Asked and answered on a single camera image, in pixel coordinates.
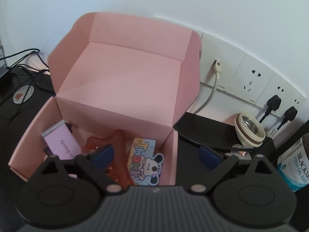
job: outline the cartoon dog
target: cartoon dog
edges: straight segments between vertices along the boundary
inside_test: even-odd
[[[154,158],[146,158],[143,155],[134,155],[130,168],[130,175],[144,181],[146,176],[150,176],[149,185],[156,186],[161,173],[163,154],[157,153]]]

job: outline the wall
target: wall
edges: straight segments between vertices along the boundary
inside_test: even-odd
[[[0,38],[6,55],[30,47],[40,48],[47,55],[84,13],[112,11],[162,16],[238,46],[287,78],[308,97],[308,4],[309,0],[0,0]],[[209,88],[203,88],[204,98],[208,91]],[[244,108],[260,112],[219,93],[206,115],[230,122],[234,112]],[[309,102],[297,120],[277,136],[276,145],[308,118]]]

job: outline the dog's black ear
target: dog's black ear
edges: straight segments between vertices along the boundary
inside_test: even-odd
[[[163,156],[161,154],[158,154],[155,158],[154,161],[157,163],[160,163],[163,160]]]
[[[156,184],[157,181],[158,181],[158,178],[157,178],[157,177],[152,177],[151,180],[150,180],[150,182],[151,182],[152,184]]]

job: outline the open box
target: open box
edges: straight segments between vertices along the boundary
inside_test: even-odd
[[[41,165],[41,133],[61,119],[83,147],[116,129],[156,140],[165,160],[159,185],[174,185],[178,133],[173,125],[199,92],[199,35],[174,24],[113,13],[79,18],[48,57],[56,96],[27,128],[9,162],[27,180]]]

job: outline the box lid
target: box lid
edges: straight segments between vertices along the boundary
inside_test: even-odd
[[[199,35],[131,15],[88,13],[48,57],[57,97],[173,126],[199,92]]]

